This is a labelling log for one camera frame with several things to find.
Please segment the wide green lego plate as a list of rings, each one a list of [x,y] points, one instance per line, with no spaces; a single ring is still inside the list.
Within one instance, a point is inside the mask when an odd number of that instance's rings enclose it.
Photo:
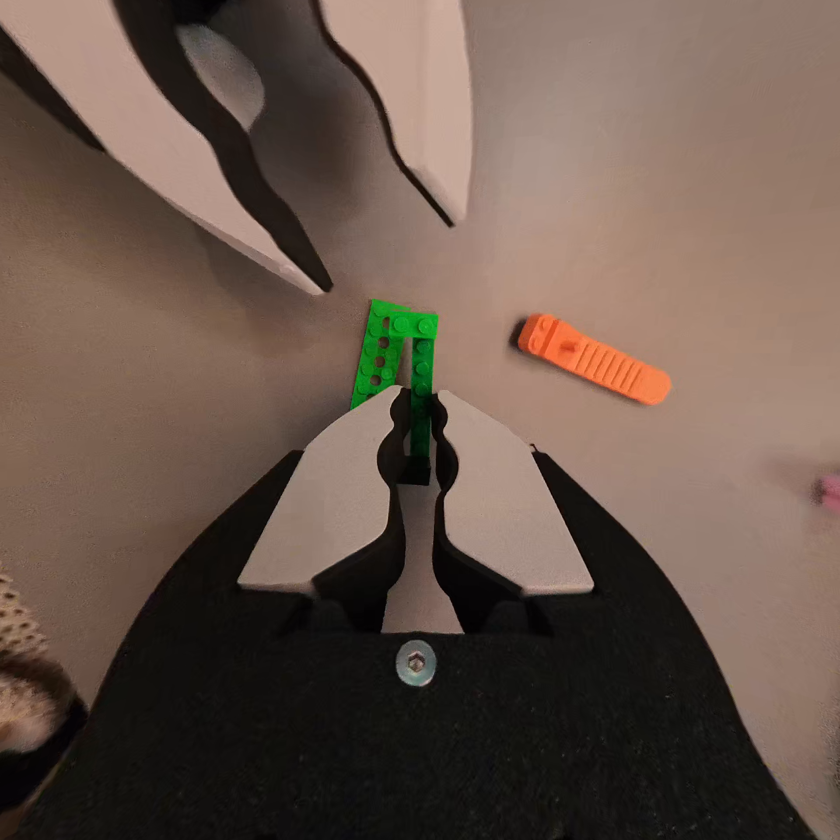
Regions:
[[[367,318],[350,408],[354,409],[396,382],[404,338],[391,338],[391,321],[410,308],[373,298]]]

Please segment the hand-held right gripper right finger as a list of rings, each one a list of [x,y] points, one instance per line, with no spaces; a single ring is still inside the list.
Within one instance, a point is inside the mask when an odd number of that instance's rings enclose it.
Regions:
[[[507,426],[449,391],[443,442],[455,454],[444,492],[449,543],[524,595],[592,592],[594,582],[530,447]]]

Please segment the orange lego brick separator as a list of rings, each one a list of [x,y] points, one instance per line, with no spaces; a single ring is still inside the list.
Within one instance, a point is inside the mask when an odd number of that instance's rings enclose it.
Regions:
[[[533,313],[512,337],[521,353],[645,406],[671,392],[669,375],[548,313]]]

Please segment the person's knit clothing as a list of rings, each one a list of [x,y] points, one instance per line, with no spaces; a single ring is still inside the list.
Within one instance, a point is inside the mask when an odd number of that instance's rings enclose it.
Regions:
[[[49,655],[35,615],[1,576],[1,809],[28,801],[88,720],[67,672]]]

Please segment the narrow green lego plate assembly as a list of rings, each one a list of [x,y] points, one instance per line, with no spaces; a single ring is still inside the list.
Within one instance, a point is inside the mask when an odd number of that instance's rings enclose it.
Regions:
[[[434,390],[434,354],[438,335],[438,315],[396,309],[390,317],[388,337],[410,340],[411,347],[411,429],[406,467],[401,482],[429,485],[431,478],[431,399]]]

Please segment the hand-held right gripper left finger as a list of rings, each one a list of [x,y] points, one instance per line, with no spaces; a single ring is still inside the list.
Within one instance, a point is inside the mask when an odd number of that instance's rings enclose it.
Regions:
[[[237,583],[246,590],[323,592],[324,573],[382,536],[391,491],[377,464],[396,429],[391,385],[305,447]]]

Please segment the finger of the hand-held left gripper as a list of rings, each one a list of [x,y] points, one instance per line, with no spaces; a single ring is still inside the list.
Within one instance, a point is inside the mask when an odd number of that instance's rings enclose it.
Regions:
[[[405,178],[448,227],[465,220],[473,98],[459,1],[318,1],[329,47],[380,114]]]
[[[259,98],[205,72],[171,2],[2,2],[2,35],[102,149],[180,213],[313,296],[333,281],[298,217],[268,183],[249,127]]]

